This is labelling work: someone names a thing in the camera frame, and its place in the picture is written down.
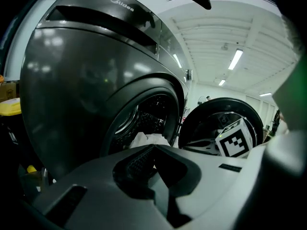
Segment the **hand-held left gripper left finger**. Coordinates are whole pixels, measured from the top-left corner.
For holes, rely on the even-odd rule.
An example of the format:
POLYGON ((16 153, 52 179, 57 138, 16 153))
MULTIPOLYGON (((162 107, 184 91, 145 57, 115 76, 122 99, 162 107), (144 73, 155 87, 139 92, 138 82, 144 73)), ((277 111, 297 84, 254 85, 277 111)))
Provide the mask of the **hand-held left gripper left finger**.
POLYGON ((63 230, 168 230, 167 205, 150 180, 154 146, 89 161, 34 201, 44 219, 63 230))

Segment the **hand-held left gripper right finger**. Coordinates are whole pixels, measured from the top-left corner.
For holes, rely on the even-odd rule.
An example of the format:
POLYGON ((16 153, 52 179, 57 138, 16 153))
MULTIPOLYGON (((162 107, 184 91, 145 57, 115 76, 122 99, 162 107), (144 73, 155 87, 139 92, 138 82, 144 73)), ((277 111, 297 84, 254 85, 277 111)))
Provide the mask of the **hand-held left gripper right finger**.
POLYGON ((156 167, 168 185, 168 215, 155 220, 155 230, 237 230, 263 154, 263 146, 243 159, 156 145, 156 167))

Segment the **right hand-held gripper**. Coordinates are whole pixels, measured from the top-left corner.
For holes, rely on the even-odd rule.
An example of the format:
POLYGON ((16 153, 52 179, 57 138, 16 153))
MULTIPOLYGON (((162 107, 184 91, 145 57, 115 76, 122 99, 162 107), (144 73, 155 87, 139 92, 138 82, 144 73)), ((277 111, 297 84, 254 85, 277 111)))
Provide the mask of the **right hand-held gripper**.
POLYGON ((215 143, 224 157, 240 157, 252 149, 252 137, 243 118, 226 126, 215 143))

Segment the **cream white clothes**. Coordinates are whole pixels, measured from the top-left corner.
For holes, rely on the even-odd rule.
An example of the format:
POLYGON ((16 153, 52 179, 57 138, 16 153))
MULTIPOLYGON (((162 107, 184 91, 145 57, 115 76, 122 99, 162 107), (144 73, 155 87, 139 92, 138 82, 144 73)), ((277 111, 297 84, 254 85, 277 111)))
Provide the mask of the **cream white clothes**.
POLYGON ((129 148, 132 149, 132 148, 151 145, 151 144, 170 146, 168 141, 161 134, 146 135, 143 132, 139 132, 137 133, 134 140, 131 142, 129 148))

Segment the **black washing machine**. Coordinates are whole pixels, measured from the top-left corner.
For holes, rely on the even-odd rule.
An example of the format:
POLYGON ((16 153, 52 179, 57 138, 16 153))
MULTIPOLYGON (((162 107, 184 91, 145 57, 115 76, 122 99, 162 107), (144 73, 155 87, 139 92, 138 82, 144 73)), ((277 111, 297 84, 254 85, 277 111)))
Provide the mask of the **black washing machine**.
POLYGON ((56 0, 33 30, 21 110, 55 179, 129 147, 138 133, 173 145, 189 92, 187 59, 137 0, 56 0))

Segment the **round black washer door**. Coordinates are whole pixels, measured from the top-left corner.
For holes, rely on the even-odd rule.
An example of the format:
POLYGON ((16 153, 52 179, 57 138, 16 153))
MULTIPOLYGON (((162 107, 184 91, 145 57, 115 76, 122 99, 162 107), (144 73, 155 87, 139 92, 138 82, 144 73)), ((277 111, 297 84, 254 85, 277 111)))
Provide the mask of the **round black washer door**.
POLYGON ((180 129, 180 149, 221 156, 215 143, 222 130, 243 118, 252 137, 252 148, 263 142, 263 123, 248 103, 235 98, 221 97, 196 107, 185 119, 180 129))

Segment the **person's grey sweatshirt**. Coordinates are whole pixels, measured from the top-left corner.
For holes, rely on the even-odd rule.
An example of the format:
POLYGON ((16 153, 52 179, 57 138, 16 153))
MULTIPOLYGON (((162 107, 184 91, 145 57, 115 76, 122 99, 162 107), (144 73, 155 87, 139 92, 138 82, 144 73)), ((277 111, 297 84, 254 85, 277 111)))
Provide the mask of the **person's grey sweatshirt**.
POLYGON ((289 130, 307 130, 307 45, 290 19, 283 15, 282 22, 297 61, 273 99, 289 130))

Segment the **long ceiling light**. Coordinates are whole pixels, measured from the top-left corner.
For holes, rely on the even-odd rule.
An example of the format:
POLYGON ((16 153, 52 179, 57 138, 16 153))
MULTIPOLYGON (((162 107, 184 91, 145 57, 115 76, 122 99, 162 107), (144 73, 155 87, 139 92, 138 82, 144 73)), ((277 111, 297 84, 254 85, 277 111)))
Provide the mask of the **long ceiling light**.
POLYGON ((240 60, 241 56, 243 54, 243 50, 242 49, 237 49, 234 57, 228 67, 229 70, 233 70, 235 68, 235 66, 237 65, 238 61, 240 60))

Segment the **black bin yellow lid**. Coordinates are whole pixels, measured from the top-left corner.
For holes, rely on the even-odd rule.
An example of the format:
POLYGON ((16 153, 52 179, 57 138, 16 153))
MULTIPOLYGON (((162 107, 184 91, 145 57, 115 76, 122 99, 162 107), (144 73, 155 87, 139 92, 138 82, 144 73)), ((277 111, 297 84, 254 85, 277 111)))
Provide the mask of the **black bin yellow lid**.
POLYGON ((4 146, 16 148, 24 128, 20 98, 0 103, 0 140, 4 146))

